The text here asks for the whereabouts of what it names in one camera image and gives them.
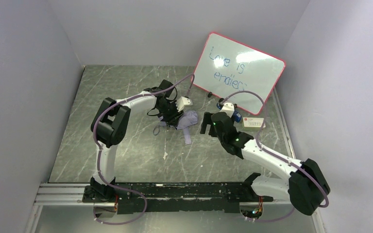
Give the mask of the lilac and black folding umbrella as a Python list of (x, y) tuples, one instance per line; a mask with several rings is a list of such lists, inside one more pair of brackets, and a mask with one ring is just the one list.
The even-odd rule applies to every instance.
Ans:
[(185, 144), (191, 145), (192, 140), (189, 132), (189, 128), (193, 125), (198, 123), (198, 113), (196, 111), (186, 111), (176, 126), (170, 126), (166, 122), (160, 122), (154, 127), (153, 135), (158, 135), (160, 133), (160, 129), (163, 127), (170, 127), (176, 130), (182, 130), (184, 134)]

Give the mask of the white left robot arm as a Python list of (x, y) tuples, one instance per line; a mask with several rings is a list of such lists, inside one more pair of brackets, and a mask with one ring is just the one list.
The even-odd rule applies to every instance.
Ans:
[(90, 180), (95, 195), (108, 200), (115, 194), (114, 166), (118, 144), (124, 139), (130, 116), (147, 110), (157, 110), (156, 116), (166, 126), (176, 127), (183, 110), (176, 99), (169, 99), (175, 86), (163, 80), (158, 87), (146, 88), (137, 95), (114, 100), (105, 98), (91, 124), (97, 145), (96, 171)]

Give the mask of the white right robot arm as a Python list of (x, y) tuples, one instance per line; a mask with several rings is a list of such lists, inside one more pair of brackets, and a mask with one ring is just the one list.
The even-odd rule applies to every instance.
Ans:
[(244, 184), (253, 194), (288, 200), (297, 211), (307, 216), (318, 208), (328, 207), (330, 187), (317, 162), (290, 158), (266, 147), (257, 138), (238, 131), (225, 112), (206, 112), (202, 134), (208, 125), (208, 134), (216, 137), (227, 153), (261, 165), (277, 175), (277, 178), (259, 174), (249, 177)]

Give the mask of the blue whiteboard eraser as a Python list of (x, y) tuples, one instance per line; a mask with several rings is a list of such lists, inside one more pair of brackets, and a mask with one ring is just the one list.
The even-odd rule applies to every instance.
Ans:
[[(224, 98), (220, 98), (218, 103), (216, 104), (216, 107), (221, 110), (223, 108), (223, 104), (221, 102), (224, 100)], [(242, 120), (242, 115), (237, 111), (237, 104), (233, 103), (234, 106), (234, 113), (231, 116), (231, 119), (233, 119), (235, 122), (240, 123)]]

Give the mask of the white paper box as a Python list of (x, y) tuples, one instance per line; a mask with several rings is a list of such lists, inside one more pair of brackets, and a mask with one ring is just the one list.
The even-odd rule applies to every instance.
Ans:
[(244, 128), (261, 128), (262, 123), (264, 122), (264, 118), (261, 117), (243, 117), (242, 118), (242, 125)]

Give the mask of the red framed whiteboard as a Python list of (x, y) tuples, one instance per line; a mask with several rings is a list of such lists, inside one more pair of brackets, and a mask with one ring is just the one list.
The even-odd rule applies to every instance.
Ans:
[(258, 115), (286, 62), (216, 32), (208, 35), (194, 70), (194, 85), (229, 101), (243, 111)]

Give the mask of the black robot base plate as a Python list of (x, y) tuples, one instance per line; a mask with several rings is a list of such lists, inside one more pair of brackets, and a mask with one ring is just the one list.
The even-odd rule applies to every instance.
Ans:
[(239, 213), (242, 203), (273, 201), (273, 197), (258, 196), (249, 181), (250, 178), (226, 183), (119, 183), (118, 188), (112, 188), (91, 179), (82, 202), (123, 215), (142, 211)]

